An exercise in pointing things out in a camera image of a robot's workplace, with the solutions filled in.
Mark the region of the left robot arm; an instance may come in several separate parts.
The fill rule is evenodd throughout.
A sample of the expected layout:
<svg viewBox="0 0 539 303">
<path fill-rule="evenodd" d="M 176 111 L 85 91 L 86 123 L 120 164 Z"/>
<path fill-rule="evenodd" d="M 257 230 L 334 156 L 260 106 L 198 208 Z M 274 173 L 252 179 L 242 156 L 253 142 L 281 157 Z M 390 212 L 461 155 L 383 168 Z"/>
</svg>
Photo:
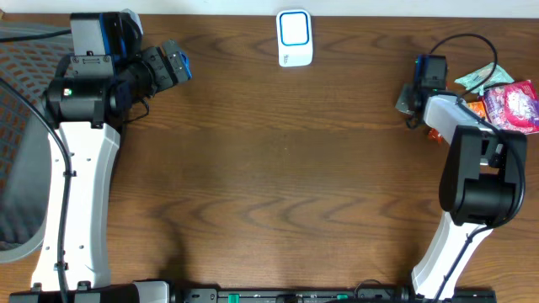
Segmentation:
<svg viewBox="0 0 539 303">
<path fill-rule="evenodd" d="M 106 228 L 110 183 L 129 110 L 191 79 L 174 40 L 144 47 L 129 9 L 73 13 L 73 51 L 59 61 L 32 113 L 46 128 L 51 185 L 40 257 L 27 291 L 12 302 L 171 303 L 167 280 L 112 284 Z"/>
</svg>

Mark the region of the small orange snack box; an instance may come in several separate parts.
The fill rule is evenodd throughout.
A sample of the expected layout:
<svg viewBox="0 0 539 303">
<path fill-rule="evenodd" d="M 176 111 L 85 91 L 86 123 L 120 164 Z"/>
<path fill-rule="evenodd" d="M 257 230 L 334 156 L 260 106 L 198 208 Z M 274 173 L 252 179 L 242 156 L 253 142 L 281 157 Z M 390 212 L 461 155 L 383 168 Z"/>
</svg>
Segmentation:
<svg viewBox="0 0 539 303">
<path fill-rule="evenodd" d="M 469 102 L 467 107 L 480 118 L 488 120 L 488 113 L 483 101 Z"/>
</svg>

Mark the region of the purple snack packet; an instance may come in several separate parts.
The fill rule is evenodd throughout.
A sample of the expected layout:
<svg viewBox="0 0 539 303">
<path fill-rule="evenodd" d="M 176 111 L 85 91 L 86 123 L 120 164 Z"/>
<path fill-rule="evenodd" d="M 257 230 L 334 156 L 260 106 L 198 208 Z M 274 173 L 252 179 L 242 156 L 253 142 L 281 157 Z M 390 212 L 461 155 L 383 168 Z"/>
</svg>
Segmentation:
<svg viewBox="0 0 539 303">
<path fill-rule="evenodd" d="M 526 135 L 538 132 L 538 94 L 530 80 L 490 88 L 484 105 L 491 124 Z"/>
</svg>

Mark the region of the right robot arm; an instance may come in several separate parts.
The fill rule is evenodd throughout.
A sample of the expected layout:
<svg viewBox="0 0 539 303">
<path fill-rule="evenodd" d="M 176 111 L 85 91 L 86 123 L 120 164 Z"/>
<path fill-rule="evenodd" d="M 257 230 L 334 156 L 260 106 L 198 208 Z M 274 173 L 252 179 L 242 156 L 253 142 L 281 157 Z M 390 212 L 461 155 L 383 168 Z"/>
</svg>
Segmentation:
<svg viewBox="0 0 539 303">
<path fill-rule="evenodd" d="M 481 242 L 512 221 L 526 191 L 526 137 L 500 130 L 446 89 L 444 56 L 420 55 L 408 90 L 414 118 L 449 144 L 439 186 L 440 224 L 412 271 L 414 293 L 450 301 L 456 282 Z"/>
</svg>

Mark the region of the orange chocolate wafer bar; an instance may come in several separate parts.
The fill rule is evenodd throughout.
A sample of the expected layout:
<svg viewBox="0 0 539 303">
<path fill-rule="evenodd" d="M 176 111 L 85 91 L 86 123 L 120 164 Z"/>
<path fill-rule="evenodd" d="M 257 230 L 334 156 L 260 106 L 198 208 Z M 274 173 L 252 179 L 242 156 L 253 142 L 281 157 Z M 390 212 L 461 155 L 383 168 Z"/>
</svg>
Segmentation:
<svg viewBox="0 0 539 303">
<path fill-rule="evenodd" d="M 444 140 L 443 136 L 439 133 L 439 131 L 434 129 L 434 128 L 430 129 L 430 131 L 428 133 L 428 138 L 431 141 L 437 142 L 438 144 L 441 144 L 442 141 Z"/>
</svg>

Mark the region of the teal snack packet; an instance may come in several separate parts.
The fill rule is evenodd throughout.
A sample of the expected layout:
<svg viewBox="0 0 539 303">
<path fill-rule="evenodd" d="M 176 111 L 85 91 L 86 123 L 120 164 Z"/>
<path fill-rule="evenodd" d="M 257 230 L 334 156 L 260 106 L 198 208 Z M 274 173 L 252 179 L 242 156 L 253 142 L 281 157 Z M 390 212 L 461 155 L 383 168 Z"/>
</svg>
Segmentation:
<svg viewBox="0 0 539 303">
<path fill-rule="evenodd" d="M 487 88 L 499 84 L 510 84 L 514 81 L 503 67 L 494 66 L 491 62 L 466 76 L 457 78 L 454 83 L 462 85 L 469 93 L 484 95 Z"/>
</svg>

